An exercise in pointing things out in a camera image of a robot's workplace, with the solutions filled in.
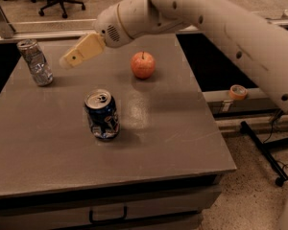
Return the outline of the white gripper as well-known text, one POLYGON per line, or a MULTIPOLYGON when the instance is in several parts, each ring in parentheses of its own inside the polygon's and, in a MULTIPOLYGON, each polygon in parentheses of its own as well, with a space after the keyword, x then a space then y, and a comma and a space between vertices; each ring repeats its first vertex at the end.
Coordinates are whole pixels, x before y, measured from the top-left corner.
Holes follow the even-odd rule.
POLYGON ((82 36, 61 58, 60 66, 75 68, 104 52, 106 45, 118 48, 143 35, 175 33, 188 26, 168 18, 150 0, 122 0, 102 11, 94 23, 97 33, 82 36))

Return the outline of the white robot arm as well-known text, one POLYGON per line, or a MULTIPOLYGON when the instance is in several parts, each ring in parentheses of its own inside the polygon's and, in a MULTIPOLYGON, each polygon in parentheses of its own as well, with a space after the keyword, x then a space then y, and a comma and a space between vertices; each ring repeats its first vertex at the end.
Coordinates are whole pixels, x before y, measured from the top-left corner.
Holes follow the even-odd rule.
POLYGON ((288 115, 288 31, 228 0, 123 0, 60 58, 74 68, 143 35, 194 26, 288 115))

